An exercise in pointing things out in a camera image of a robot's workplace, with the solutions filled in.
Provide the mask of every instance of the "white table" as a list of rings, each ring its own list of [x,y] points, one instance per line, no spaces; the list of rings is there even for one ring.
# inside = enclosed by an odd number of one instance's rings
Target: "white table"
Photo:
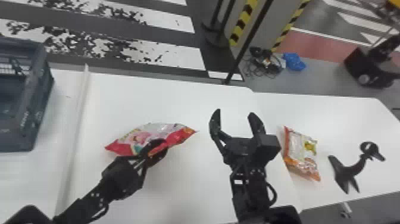
[[[246,117],[255,112],[281,143],[283,125],[318,140],[321,182],[289,174],[280,156],[267,165],[268,181],[278,192],[275,206],[291,204],[300,212],[400,189],[394,172],[400,156],[396,144],[400,123],[376,99],[255,94],[234,86],[106,74],[93,74],[86,89],[80,74],[54,71],[56,85],[36,148],[30,153],[0,154],[0,222],[26,204],[37,205],[51,217],[56,208],[61,211],[84,196],[115,158],[104,146],[147,122],[183,123],[198,133],[172,148],[149,169],[143,189],[113,202],[97,223],[234,222],[230,169],[208,133],[216,108],[221,108],[223,130],[232,136],[251,136]],[[74,129],[68,126],[77,128],[77,139],[64,135]],[[377,143],[386,161],[368,161],[356,176],[361,192],[351,188],[346,195],[334,180],[327,156],[354,164],[363,141]],[[68,152],[74,155],[73,164],[68,162]],[[71,177],[66,179],[63,170],[69,168]],[[70,184],[66,189],[65,182]]]
[[[228,165],[208,133],[215,109],[232,136],[251,137],[247,115],[261,115],[248,88],[93,74],[83,110],[68,202],[84,196],[115,158],[104,146],[147,122],[182,123],[198,131],[148,170],[144,187],[113,202],[97,223],[226,223],[237,221]],[[301,210],[283,160],[267,165],[267,179],[278,192],[275,206]]]
[[[0,154],[0,223],[28,204],[55,214],[68,160],[66,138],[77,110],[82,72],[52,70],[54,87],[35,148]]]
[[[317,164],[321,182],[307,181],[290,174],[303,209],[400,190],[400,178],[396,173],[400,158],[400,122],[379,100],[291,94],[256,95],[265,125],[279,133],[281,143],[284,125],[318,140]],[[364,170],[355,177],[360,193],[350,186],[347,195],[335,182],[327,156],[335,155],[345,166],[353,165],[359,159],[360,143],[364,141],[375,142],[386,161],[368,160]]]

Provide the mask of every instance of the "chip bag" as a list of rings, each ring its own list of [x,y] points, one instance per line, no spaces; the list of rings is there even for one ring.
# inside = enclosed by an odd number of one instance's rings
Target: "chip bag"
[[[285,127],[283,160],[287,168],[305,178],[321,181],[315,157],[317,141]]]
[[[148,155],[181,144],[192,136],[195,131],[181,124],[148,123],[133,129],[122,138],[116,139],[113,143],[105,147],[106,150],[113,151],[119,155],[138,155],[142,148],[152,140],[165,139],[165,141],[151,150]]]

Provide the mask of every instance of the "black bracket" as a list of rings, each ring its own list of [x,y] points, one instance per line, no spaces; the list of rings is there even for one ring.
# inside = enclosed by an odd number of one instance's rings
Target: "black bracket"
[[[385,158],[379,153],[378,146],[373,142],[363,142],[360,145],[360,149],[362,151],[360,160],[353,166],[344,166],[335,156],[328,156],[328,159],[333,166],[333,170],[335,171],[335,181],[346,194],[349,193],[349,183],[357,192],[360,192],[354,176],[363,170],[368,158],[370,160],[372,160],[373,157],[379,161],[385,160]]]

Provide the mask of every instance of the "red snack bag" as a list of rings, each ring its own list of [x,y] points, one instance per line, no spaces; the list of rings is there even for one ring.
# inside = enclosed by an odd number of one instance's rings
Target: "red snack bag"
[[[119,155],[138,155],[142,148],[152,140],[165,139],[158,147],[151,150],[148,155],[152,156],[165,148],[181,144],[192,136],[195,131],[181,124],[148,123],[133,129],[122,138],[116,139],[105,147]]]

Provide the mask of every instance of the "floor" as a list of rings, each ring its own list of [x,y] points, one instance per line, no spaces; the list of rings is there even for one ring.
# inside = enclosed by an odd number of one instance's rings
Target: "floor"
[[[390,29],[365,3],[356,0],[311,1],[279,48],[300,56],[340,63],[358,45],[370,46]],[[397,34],[393,29],[390,34]],[[400,66],[400,48],[393,60]]]
[[[80,70],[85,62],[94,72],[219,84],[210,78],[224,77],[232,65],[230,51],[210,48],[200,28],[213,0],[54,2],[0,1],[0,33],[45,41],[53,68]],[[369,46],[387,29],[356,0],[312,0],[279,48],[302,56],[306,70],[285,70],[275,79],[244,77],[232,85],[258,92],[376,97],[388,108],[400,108],[399,83],[385,90],[362,88],[341,65],[355,47]],[[400,53],[393,58],[400,65]],[[350,202],[352,219],[342,219],[338,206],[306,210],[301,218],[304,223],[390,223],[400,220],[393,206],[399,200],[395,193]]]
[[[212,7],[197,0],[5,0],[0,35],[44,42],[56,63],[219,77],[234,58],[204,39],[201,20]]]

